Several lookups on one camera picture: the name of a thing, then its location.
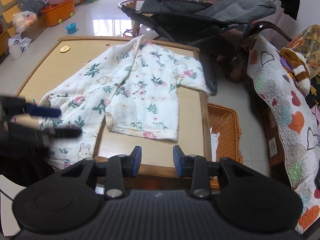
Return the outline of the orange toy storage box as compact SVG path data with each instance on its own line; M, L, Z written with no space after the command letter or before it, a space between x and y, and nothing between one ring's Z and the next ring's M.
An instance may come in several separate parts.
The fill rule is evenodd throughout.
M47 27L54 27L75 14L75 1L67 0L58 5L48 5L40 11Z

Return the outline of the wooden low table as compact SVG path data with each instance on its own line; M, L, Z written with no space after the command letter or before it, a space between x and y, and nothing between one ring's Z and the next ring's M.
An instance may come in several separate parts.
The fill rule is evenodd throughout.
M144 36L62 38L35 67L19 94L59 108L41 128L82 129L52 144L48 163L64 169L86 157L144 147L152 171L172 167L171 146L204 153L207 88L197 49L159 45Z

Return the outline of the blue toy bucket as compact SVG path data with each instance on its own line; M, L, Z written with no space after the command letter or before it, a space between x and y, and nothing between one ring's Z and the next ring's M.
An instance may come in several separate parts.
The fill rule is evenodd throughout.
M70 24L65 26L65 29L67 31L67 34L71 35L71 34L74 34L77 31L78 26L77 26L76 23L70 23Z

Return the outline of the white plastic bag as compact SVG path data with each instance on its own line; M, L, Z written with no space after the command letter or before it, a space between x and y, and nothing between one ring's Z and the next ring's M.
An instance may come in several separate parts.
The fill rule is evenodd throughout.
M13 60L19 59L23 52L29 48L32 39L28 37L21 38L20 35L15 35L8 39L9 54Z

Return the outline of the orange wicker basket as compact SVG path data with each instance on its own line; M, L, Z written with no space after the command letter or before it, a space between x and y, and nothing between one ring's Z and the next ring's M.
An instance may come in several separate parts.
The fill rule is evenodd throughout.
M209 123L213 134L220 134L217 143L216 160L229 157L243 163L240 152L241 129L235 110L208 103Z

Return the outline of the heart patterned quilt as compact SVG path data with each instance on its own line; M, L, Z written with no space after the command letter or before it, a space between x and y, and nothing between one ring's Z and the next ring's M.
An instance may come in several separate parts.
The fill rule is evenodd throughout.
M250 44L247 75L277 124L285 170L292 189L303 203L296 226L296 231L303 234L319 219L319 189L315 184L319 171L317 118L293 77L283 68L279 50L260 35Z

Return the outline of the white floral baby jacket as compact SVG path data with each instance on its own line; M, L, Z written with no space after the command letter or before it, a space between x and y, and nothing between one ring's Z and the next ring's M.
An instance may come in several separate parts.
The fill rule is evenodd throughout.
M199 61L144 36L108 48L41 99L62 112L44 118L42 129L82 129L76 139L54 141L48 163L62 170L92 157L102 124L114 133L176 141L180 86L207 91Z

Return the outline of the yellow round sticker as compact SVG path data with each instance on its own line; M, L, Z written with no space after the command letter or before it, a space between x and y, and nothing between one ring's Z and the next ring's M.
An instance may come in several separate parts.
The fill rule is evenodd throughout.
M65 45L60 48L60 53L66 53L66 52L70 51L70 49L71 49L71 47L69 45Z

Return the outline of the black folding stroller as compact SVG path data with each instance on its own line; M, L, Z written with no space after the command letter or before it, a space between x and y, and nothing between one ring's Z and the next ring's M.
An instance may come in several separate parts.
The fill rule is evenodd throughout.
M217 56L233 55L224 33L242 30L244 38L273 29L291 41L275 24L264 18L276 12L268 0L221 0L215 4L188 0L144 0L140 9L118 5L131 20L151 28L159 38L173 43L200 48L207 87L217 94L217 81L212 64Z

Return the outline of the brown plush toy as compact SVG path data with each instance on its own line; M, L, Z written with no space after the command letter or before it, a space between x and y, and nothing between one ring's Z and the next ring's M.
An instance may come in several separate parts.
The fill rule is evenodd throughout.
M311 89L311 83L310 72L304 56L290 48L281 49L279 55L288 62L300 91L304 96L307 96Z

